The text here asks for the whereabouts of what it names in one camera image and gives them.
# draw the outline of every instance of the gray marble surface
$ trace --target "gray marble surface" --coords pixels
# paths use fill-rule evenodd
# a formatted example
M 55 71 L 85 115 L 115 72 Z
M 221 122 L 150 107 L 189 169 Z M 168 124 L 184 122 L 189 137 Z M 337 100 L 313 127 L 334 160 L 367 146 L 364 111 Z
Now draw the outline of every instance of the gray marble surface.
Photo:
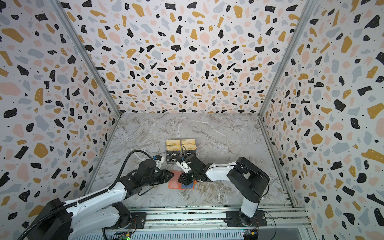
M 114 181 L 121 165 L 134 149 L 151 156 L 165 156 L 167 139 L 196 139 L 197 157 L 204 163 L 230 163 L 245 157 L 270 177 L 269 193 L 262 204 L 285 203 L 285 194 L 269 154 L 256 114 L 150 114 L 124 113 L 91 191 Z M 131 156 L 123 175 L 137 169 L 145 159 L 141 153 Z M 176 164 L 162 169 L 179 170 Z M 205 205 L 241 205 L 242 195 L 229 181 L 198 182 L 195 189 L 169 189 L 168 184 L 155 186 L 143 196 L 134 195 L 123 203 L 129 207 L 170 207 Z

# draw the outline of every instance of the terrazzo wallpaper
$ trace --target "terrazzo wallpaper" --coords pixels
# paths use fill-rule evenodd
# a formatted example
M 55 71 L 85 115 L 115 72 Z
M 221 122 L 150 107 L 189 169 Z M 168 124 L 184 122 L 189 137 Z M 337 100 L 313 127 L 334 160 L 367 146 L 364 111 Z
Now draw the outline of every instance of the terrazzo wallpaper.
M 0 239 L 83 195 L 117 116 L 46 1 L 0 1 Z
M 259 112 L 305 0 L 63 0 L 122 112 Z
M 263 113 L 318 239 L 384 239 L 384 1 L 321 1 Z

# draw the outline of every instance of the wire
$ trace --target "wire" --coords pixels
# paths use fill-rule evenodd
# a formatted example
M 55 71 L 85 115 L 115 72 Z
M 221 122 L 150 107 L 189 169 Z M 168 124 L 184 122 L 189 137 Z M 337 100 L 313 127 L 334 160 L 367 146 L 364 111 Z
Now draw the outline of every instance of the wire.
M 103 227 L 103 238 L 104 240 L 108 240 L 107 235 L 105 234 L 105 227 Z
M 39 218 L 37 221 L 35 221 L 31 225 L 29 225 L 29 227 L 20 235 L 20 237 L 17 240 L 23 240 L 32 231 L 32 229 L 34 229 L 36 226 L 40 225 L 44 220 L 56 215 L 58 212 L 60 212 L 62 210 L 65 210 L 67 208 L 70 208 L 70 207 L 73 207 L 76 205 L 77 205 L 77 202 L 73 202 L 71 204 L 65 205 L 63 207 L 59 207 L 59 208 L 47 213 L 46 215 L 42 216 L 41 218 Z
M 271 214 L 269 214 L 268 212 L 265 212 L 265 213 L 268 214 L 268 215 L 271 217 L 271 219 L 273 220 L 273 222 L 275 223 L 275 234 L 274 234 L 273 237 L 271 238 L 271 240 L 272 240 L 272 239 L 275 238 L 275 236 L 276 236 L 276 232 L 277 232 L 276 222 L 275 222 L 275 220 L 273 219 L 273 217 L 271 216 Z
M 151 190 L 152 188 L 146 190 L 143 194 L 138 193 L 138 195 L 139 195 L 139 196 L 143 196 L 144 194 L 146 194 L 147 192 L 149 192 L 149 190 Z
M 114 181 L 114 182 L 112 183 L 112 185 L 108 188 L 109 190 L 111 190 L 111 189 L 116 185 L 116 183 L 119 181 L 119 178 L 121 177 L 122 171 L 124 170 L 124 167 L 125 167 L 125 165 L 127 164 L 127 161 L 128 161 L 128 159 L 129 159 L 129 157 L 130 157 L 132 154 L 134 154 L 135 152 L 141 152 L 141 153 L 145 154 L 147 157 L 149 157 L 149 159 L 152 159 L 152 157 L 151 157 L 148 153 L 146 153 L 146 152 L 144 152 L 144 151 L 141 151 L 141 150 L 133 150 L 132 152 L 130 152 L 130 153 L 128 154 L 128 156 L 125 158 L 125 160 L 124 160 L 124 162 L 123 162 L 123 164 L 122 164 L 122 166 L 121 166 L 121 168 L 120 168 L 119 174 L 118 174 L 118 176 L 116 177 L 115 181 Z

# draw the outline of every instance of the pink speckle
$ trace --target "pink speckle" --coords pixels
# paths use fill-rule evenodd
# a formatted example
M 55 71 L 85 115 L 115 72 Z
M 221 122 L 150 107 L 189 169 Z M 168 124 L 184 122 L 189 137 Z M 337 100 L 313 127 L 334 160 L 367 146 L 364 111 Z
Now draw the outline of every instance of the pink speckle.
M 384 137 L 384 118 L 380 118 L 377 121 L 375 132 L 379 137 Z
M 121 43 L 121 41 L 120 41 L 120 36 L 117 35 L 116 33 L 114 33 L 114 32 L 110 32 L 110 33 L 108 34 L 108 36 L 109 36 L 109 38 L 110 38 L 112 41 L 114 41 L 115 43 L 117 43 L 117 44 L 120 44 L 120 43 Z
M 206 14 L 209 13 L 208 8 L 207 8 L 207 6 L 205 5 L 205 3 L 203 3 L 203 11 L 204 11 Z
M 342 125 L 342 124 L 339 123 L 339 122 L 336 122 L 335 124 L 333 124 L 333 125 L 331 126 L 331 129 L 332 129 L 332 130 L 343 130 L 343 128 L 344 128 L 344 125 Z
M 35 134 L 33 137 L 33 141 L 38 141 L 38 140 L 44 140 L 44 136 L 40 134 Z
M 343 63 L 343 67 L 344 67 L 344 68 L 349 68 L 350 65 L 351 65 L 351 64 L 350 64 L 348 61 L 345 61 L 345 62 Z
M 352 140 L 352 135 L 353 135 L 353 132 L 349 132 L 347 134 L 347 140 L 351 141 Z
M 305 119 L 302 124 L 303 127 L 312 127 L 312 122 L 309 121 L 308 119 Z
M 151 12 L 151 10 L 150 10 L 148 5 L 145 7 L 145 10 L 147 11 L 148 15 L 151 17 L 152 16 L 152 12 Z
M 344 163 L 349 165 L 349 163 L 351 162 L 351 154 L 348 154 L 345 158 L 344 158 Z
M 15 164 L 8 164 L 8 163 L 6 163 L 6 164 L 4 164 L 4 167 L 8 171 L 10 171 L 10 170 L 14 170 L 16 168 L 16 165 Z
M 368 183 L 372 186 L 375 186 L 377 184 L 377 182 L 379 181 L 380 179 L 378 177 L 373 177 L 373 178 L 370 178 Z
M 14 83 L 0 83 L 0 93 L 17 96 L 21 93 L 21 90 Z
M 24 130 L 23 125 L 21 124 L 15 124 L 12 130 L 13 134 L 15 134 L 18 137 L 24 137 Z
M 351 51 L 351 55 L 349 56 L 350 58 L 355 56 L 355 54 L 356 54 L 357 50 L 359 49 L 359 47 L 360 47 L 360 45 L 353 46 L 352 51 Z
M 201 40 L 204 44 L 208 44 L 208 43 L 209 43 L 209 35 L 206 34 L 206 33 L 202 33 L 202 34 L 200 34 L 200 40 Z
M 95 153 L 93 152 L 93 151 L 89 151 L 88 153 L 87 153 L 87 159 L 88 160 L 90 160 L 90 159 L 92 159 L 92 158 L 94 158 L 95 157 Z
M 24 182 L 29 180 L 28 165 L 25 162 L 20 165 L 19 169 L 17 170 L 16 176 Z
M 306 64 L 310 58 L 310 53 L 308 51 L 305 51 L 302 55 L 302 61 L 304 64 Z
M 5 155 L 6 160 L 10 160 L 13 157 L 13 150 L 12 149 L 7 149 L 7 153 Z

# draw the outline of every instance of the gray speckle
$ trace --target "gray speckle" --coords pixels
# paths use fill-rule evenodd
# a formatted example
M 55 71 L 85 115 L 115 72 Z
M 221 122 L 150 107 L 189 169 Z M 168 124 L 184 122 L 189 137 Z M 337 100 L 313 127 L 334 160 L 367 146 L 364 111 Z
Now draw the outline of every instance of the gray speckle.
M 342 215 L 342 211 L 338 208 L 335 208 L 335 214 L 340 217 Z
M 196 70 L 197 71 L 201 71 L 203 69 L 203 61 L 199 61 L 197 64 L 196 64 Z
M 63 75 L 63 74 L 60 74 L 57 76 L 57 82 L 58 83 L 61 83 L 61 84 L 67 84 L 69 83 L 68 79 L 67 79 L 67 76 Z
M 349 109 L 348 114 L 353 115 L 353 116 L 357 116 L 359 114 L 359 111 L 360 111 L 360 107 L 355 108 L 355 109 Z
M 272 41 L 271 44 L 269 44 L 267 48 L 268 48 L 268 49 L 271 49 L 271 48 L 273 48 L 274 46 L 275 46 L 275 42 Z
M 1 13 L 0 13 L 0 22 L 4 23 L 4 25 L 9 25 L 11 23 L 9 19 L 6 16 L 2 15 Z
M 13 137 L 11 136 L 5 136 L 5 139 L 3 140 L 3 142 L 11 142 L 13 141 Z
M 19 104 L 30 104 L 31 102 L 32 102 L 32 100 L 30 100 L 30 99 L 20 98 L 17 103 L 19 103 Z
M 123 61 L 118 62 L 118 68 L 119 68 L 119 71 L 125 71 L 125 66 Z
M 256 23 L 255 23 L 255 28 L 257 28 L 257 30 L 259 30 L 259 32 L 262 31 L 262 23 L 260 22 L 260 20 L 257 20 Z
M 236 52 L 233 54 L 233 57 L 234 57 L 237 61 L 240 61 L 240 60 L 243 58 L 243 54 L 242 54 L 240 51 L 236 51 Z
M 360 37 L 361 33 L 362 33 L 362 28 L 356 29 L 355 32 L 353 33 L 353 37 L 358 38 Z
M 321 218 L 321 215 L 319 213 L 317 214 L 316 222 L 317 222 L 317 225 L 319 226 L 319 228 L 321 228 L 323 226 L 323 219 Z
M 34 57 L 39 58 L 39 59 L 44 57 L 44 54 L 42 52 L 37 51 L 34 48 L 29 49 L 27 53 L 28 53 L 28 55 L 34 56 Z
M 117 0 L 116 3 L 114 5 L 112 5 L 111 7 L 112 11 L 114 12 L 119 12 L 121 11 L 122 9 L 122 6 L 121 6 L 121 0 Z
M 43 131 L 48 129 L 49 124 L 43 119 L 41 115 L 36 116 L 35 121 L 36 121 L 36 127 L 40 128 Z
M 47 132 L 47 135 L 50 136 L 51 138 L 55 137 L 55 134 L 53 132 Z
M 187 20 L 188 20 L 189 23 L 194 23 L 195 22 L 195 20 L 193 20 L 192 18 L 187 18 Z
M 316 103 L 321 99 L 321 91 L 319 89 L 316 89 L 313 91 L 313 101 Z
M 325 33 L 325 36 L 327 36 L 328 38 L 333 38 L 338 31 L 340 31 L 340 27 L 329 30 L 328 32 Z
M 365 132 L 364 143 L 369 145 L 371 144 L 371 141 L 372 141 L 372 134 L 370 132 Z
M 169 28 L 169 22 L 167 20 L 165 20 L 164 18 L 161 19 L 161 24 L 166 27 L 168 29 L 168 31 L 170 30 Z
M 60 64 L 65 64 L 65 58 L 63 56 L 60 57 Z
M 328 55 L 328 52 L 325 54 L 324 56 L 324 62 L 327 63 L 329 62 L 329 55 Z
M 42 35 L 43 35 L 43 38 L 45 39 L 46 42 L 53 43 L 56 45 L 56 42 L 52 40 L 52 37 L 50 35 L 45 34 L 45 33 L 43 33 Z
M 369 216 L 368 216 L 368 208 L 365 208 L 364 212 L 358 219 L 363 223 L 364 226 L 367 226 L 369 224 Z
M 237 34 L 244 34 L 243 28 L 240 25 L 236 25 L 233 28 L 236 30 Z
M 318 184 L 317 182 L 314 183 L 314 186 L 318 192 L 325 192 L 325 189 L 320 186 L 320 184 Z
M 188 42 L 188 40 L 186 39 L 186 40 L 185 40 L 185 43 L 183 44 L 183 47 L 186 48 L 186 47 L 188 47 L 188 46 L 189 46 L 189 42 Z
M 214 7 L 214 13 L 221 13 L 224 9 L 225 2 L 221 2 L 219 5 Z
M 224 24 L 224 28 L 227 32 L 229 32 L 231 30 L 231 27 L 229 27 L 227 24 Z
M 355 68 L 355 70 L 352 71 L 352 83 L 356 82 L 357 78 L 361 76 L 361 66 L 358 66 Z
M 341 152 L 347 151 L 349 149 L 349 144 L 347 142 L 338 142 L 332 147 L 332 149 L 335 154 L 339 154 Z
M 130 23 L 129 25 L 132 27 L 133 30 L 135 30 L 135 31 L 139 30 L 139 27 L 134 25 L 133 23 Z
M 332 68 L 331 68 L 333 73 L 337 73 L 339 70 L 339 61 L 338 60 L 332 60 Z
M 368 98 L 368 101 L 370 101 L 370 102 L 373 102 L 375 100 L 376 100 L 376 98 L 374 96 L 369 96 L 369 98 Z
M 8 189 L 1 191 L 0 195 L 2 195 L 4 193 L 10 193 L 10 192 L 20 192 L 21 186 L 22 186 L 21 184 L 14 184 L 14 185 L 10 186 Z
M 70 185 L 69 183 L 63 182 L 62 184 L 60 184 L 60 185 L 58 186 L 58 188 L 59 188 L 60 190 L 63 190 L 64 188 L 68 187 L 69 185 Z
M 25 204 L 25 210 L 31 209 L 33 207 L 33 202 L 27 202 Z
M 28 63 L 28 59 L 25 58 L 25 57 L 23 57 L 23 56 L 20 56 L 20 57 L 16 57 L 16 56 L 15 56 L 15 59 L 16 59 L 17 61 L 21 62 L 21 63 L 25 63 L 25 64 Z
M 151 55 L 152 55 L 155 59 L 157 59 L 157 60 L 161 60 L 161 53 L 160 53 L 160 52 L 154 50 L 154 51 L 152 51 Z
M 332 96 L 333 97 L 338 97 L 340 95 L 340 91 L 339 90 L 333 90 L 332 91 Z
M 147 33 L 153 33 L 153 30 L 151 29 L 150 26 L 148 26 L 148 24 L 143 23 L 143 24 L 141 25 L 141 27 L 144 28 L 144 30 L 145 30 Z

